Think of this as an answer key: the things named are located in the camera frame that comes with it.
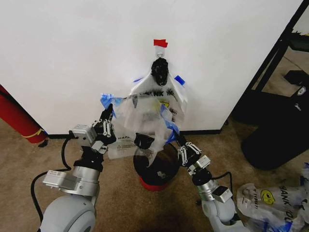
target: red fire extinguisher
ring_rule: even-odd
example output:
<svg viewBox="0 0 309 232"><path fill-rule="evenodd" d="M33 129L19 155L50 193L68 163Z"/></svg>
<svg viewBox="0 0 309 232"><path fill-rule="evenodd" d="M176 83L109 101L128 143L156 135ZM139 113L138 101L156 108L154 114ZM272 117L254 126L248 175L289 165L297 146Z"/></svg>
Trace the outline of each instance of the red fire extinguisher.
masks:
<svg viewBox="0 0 309 232"><path fill-rule="evenodd" d="M0 85L0 117L31 143L46 139L45 131Z"/></svg>

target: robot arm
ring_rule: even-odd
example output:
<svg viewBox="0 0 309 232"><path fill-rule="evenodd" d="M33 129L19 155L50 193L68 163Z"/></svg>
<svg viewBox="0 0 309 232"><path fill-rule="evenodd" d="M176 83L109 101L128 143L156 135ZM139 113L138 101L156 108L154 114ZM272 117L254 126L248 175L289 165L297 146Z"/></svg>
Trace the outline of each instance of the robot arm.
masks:
<svg viewBox="0 0 309 232"><path fill-rule="evenodd" d="M43 183L70 195L54 200L46 209L42 232L91 232L95 225L95 204L99 193L99 175L107 145L116 141L113 132L112 104L91 126L77 125L70 131L83 149L75 161L73 173L49 170Z"/></svg>
<svg viewBox="0 0 309 232"><path fill-rule="evenodd" d="M207 170L210 159L202 155L202 150L183 136L177 137L180 165L187 168L192 182L202 199L204 214L209 218L215 232L249 232L239 219L232 192L225 186L219 186Z"/></svg>

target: plastic bag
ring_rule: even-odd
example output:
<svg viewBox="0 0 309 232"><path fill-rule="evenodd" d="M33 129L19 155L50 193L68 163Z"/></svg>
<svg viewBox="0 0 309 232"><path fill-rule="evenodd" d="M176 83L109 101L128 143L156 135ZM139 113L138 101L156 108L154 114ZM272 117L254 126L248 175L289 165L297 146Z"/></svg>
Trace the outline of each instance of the plastic bag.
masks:
<svg viewBox="0 0 309 232"><path fill-rule="evenodd" d="M252 231L298 232L304 226L298 210L305 197L303 187L256 189L254 184L246 184L237 191L237 207L242 214L262 221L250 220Z"/></svg>
<svg viewBox="0 0 309 232"><path fill-rule="evenodd" d="M167 45L166 40L154 40L157 59L152 63L151 72L134 81L135 86L127 98L101 95L105 108L113 104L117 140L109 146L111 159L134 155L138 145L145 150L140 153L144 153L151 164L164 144L174 141L176 133L179 134L188 99L183 86L185 81L169 72L168 62L163 58Z"/></svg>
<svg viewBox="0 0 309 232"><path fill-rule="evenodd" d="M148 148L153 160L164 144L175 140L179 130L172 122L172 113L156 97L148 95L115 98L112 94L102 94L105 108L113 104L113 126L116 142L109 146L111 159L135 154L137 134L148 135L153 141Z"/></svg>
<svg viewBox="0 0 309 232"><path fill-rule="evenodd" d="M136 86L132 88L130 96L148 95L155 97L172 112L172 121L180 128L188 104L184 83L185 81L178 75L173 78L168 73L166 84L160 86L149 73L145 78L136 81Z"/></svg>

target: black cable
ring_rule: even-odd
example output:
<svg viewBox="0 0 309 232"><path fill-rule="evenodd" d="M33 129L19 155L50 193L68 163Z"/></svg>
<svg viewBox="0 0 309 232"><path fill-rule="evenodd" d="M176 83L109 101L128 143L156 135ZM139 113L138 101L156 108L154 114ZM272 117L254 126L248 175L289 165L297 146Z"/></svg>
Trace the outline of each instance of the black cable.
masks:
<svg viewBox="0 0 309 232"><path fill-rule="evenodd" d="M231 172L226 172L226 173L224 173L223 175L220 175L220 176L218 176L218 177L213 177L213 178L211 178L212 180L219 180L219 179L221 179L221 178L223 178L223 177L225 177L225 176L227 176L227 175L230 175L230 189L231 189L231 192L233 193L233 179L232 179L232 174L231 174Z"/></svg>
<svg viewBox="0 0 309 232"><path fill-rule="evenodd" d="M64 142L63 142L63 145L62 145L62 148L61 148L61 159L62 159L62 163L63 165L66 167L65 169L57 169L56 171L58 172L66 172L66 171L70 171L71 170L71 167L67 164L66 162L66 158L65 158L65 148L66 148L66 145L68 143L68 141L70 140L71 138L67 138ZM32 197L32 201L33 201L33 204L38 212L38 215L40 217L40 222L42 223L43 221L43 213L42 213L42 210L40 208L40 205L38 203L38 200L35 196L35 192L34 192L34 185L35 185L35 182L43 175L46 175L47 172L43 172L39 175L37 175L33 180L32 180L32 183L31 183L31 188L30 188L30 192L31 192L31 197Z"/></svg>

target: white wall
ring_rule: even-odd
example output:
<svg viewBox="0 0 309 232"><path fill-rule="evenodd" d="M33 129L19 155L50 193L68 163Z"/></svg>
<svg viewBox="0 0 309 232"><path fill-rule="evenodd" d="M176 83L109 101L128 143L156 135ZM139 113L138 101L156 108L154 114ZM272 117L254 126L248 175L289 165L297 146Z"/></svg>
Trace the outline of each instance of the white wall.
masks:
<svg viewBox="0 0 309 232"><path fill-rule="evenodd" d="M295 24L293 32L300 32L302 35L309 34L309 7Z"/></svg>
<svg viewBox="0 0 309 232"><path fill-rule="evenodd" d="M49 134L100 116L169 43L186 80L183 130L220 129L302 0L15 0L0 3L0 83Z"/></svg>

